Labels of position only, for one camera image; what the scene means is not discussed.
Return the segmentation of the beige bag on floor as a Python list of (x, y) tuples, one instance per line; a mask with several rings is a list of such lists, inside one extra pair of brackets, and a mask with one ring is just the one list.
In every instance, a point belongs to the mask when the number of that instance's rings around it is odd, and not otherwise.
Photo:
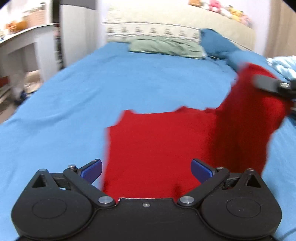
[(24, 89), (27, 94), (37, 91), (43, 85), (39, 70), (27, 72), (25, 75)]

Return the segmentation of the blue rolled duvet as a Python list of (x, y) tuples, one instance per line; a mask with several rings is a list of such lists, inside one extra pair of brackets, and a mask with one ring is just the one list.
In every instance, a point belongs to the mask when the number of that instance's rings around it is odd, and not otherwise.
[(276, 78), (287, 82), (287, 80), (271, 66), (267, 64), (266, 58), (252, 51), (236, 50), (228, 55), (227, 64), (236, 72), (247, 63), (255, 64), (265, 68)]

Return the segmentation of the cream quilted headboard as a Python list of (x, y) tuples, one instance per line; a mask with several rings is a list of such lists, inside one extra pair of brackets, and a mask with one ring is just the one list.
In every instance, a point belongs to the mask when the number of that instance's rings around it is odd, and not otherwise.
[(108, 42), (129, 42), (136, 36), (165, 36), (201, 41), (212, 29), (243, 50), (254, 50), (255, 31), (219, 13), (186, 1), (110, 1), (101, 25)]

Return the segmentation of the yellow plush toy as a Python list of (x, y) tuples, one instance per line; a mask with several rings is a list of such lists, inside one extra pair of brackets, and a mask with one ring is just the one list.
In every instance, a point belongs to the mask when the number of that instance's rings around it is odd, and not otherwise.
[(241, 21), (241, 17), (243, 15), (243, 11), (236, 10), (234, 8), (230, 8), (229, 12), (231, 14), (231, 19), (236, 20), (236, 21)]

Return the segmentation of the blue bed sheet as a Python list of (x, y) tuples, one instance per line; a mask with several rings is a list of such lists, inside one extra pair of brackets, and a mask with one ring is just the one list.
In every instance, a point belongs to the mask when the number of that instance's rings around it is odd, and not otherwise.
[(1, 240), (18, 238), (11, 209), (37, 170), (107, 162), (107, 128), (124, 110), (216, 108), (237, 75), (227, 58), (133, 53), (108, 43), (48, 80), (1, 124)]

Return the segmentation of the red knit sweater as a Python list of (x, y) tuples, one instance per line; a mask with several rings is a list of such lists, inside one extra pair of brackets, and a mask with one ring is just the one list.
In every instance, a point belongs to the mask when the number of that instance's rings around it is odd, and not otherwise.
[(234, 173), (248, 168), (261, 173), (270, 136), (289, 114), (292, 101), (256, 88), (255, 75), (271, 73), (246, 65), (217, 108), (124, 111), (108, 128), (103, 191), (114, 199), (178, 199), (199, 184), (190, 170), (193, 159)]

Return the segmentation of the dark blue pillow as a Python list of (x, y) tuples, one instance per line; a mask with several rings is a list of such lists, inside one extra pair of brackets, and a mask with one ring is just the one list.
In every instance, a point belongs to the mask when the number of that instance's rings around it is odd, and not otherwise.
[(227, 38), (212, 29), (201, 29), (201, 46), (207, 55), (212, 58), (225, 59), (229, 54), (239, 50)]

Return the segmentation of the white desk shelf unit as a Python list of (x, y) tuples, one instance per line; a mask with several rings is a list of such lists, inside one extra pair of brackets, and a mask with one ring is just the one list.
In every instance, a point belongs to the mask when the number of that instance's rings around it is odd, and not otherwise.
[(1, 77), (8, 77), (16, 103), (25, 100), (25, 77), (38, 71), (47, 81), (59, 71), (56, 58), (55, 23), (22, 30), (1, 41)]

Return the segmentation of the brown plush toy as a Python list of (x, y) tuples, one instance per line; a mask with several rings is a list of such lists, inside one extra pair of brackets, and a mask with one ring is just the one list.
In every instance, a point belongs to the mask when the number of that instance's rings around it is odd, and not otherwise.
[(201, 0), (189, 0), (189, 5), (201, 7), (201, 6), (203, 6), (203, 3)]

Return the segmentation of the light blue striped cloth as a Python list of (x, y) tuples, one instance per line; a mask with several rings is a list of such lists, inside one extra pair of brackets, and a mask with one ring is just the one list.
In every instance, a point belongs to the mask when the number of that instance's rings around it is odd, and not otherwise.
[(296, 56), (277, 56), (266, 59), (269, 66), (280, 73), (289, 81), (295, 80), (296, 76)]

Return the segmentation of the green pillow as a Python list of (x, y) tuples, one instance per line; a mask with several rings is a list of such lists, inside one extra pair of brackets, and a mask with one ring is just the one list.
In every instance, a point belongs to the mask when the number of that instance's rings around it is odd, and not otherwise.
[(207, 57), (206, 51), (198, 42), (162, 36), (137, 37), (130, 42), (129, 51), (193, 59), (203, 59)]

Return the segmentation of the light pink plush toy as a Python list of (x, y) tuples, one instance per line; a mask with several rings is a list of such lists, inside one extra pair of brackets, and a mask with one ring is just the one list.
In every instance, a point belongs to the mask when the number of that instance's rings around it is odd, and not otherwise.
[(249, 16), (243, 15), (241, 17), (241, 23), (243, 23), (243, 25), (246, 25), (249, 28), (252, 28), (252, 20)]

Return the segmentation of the woven basket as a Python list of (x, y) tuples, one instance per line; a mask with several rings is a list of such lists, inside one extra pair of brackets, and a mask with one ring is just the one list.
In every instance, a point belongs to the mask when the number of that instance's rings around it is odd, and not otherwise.
[(27, 28), (44, 25), (46, 23), (46, 4), (40, 3), (38, 6), (23, 13), (23, 20)]

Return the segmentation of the grey white wardrobe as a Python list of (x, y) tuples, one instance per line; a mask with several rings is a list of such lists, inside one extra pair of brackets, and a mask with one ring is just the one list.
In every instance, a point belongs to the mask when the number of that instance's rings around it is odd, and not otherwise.
[(63, 67), (97, 49), (97, 1), (52, 1), (52, 22), (59, 29)]

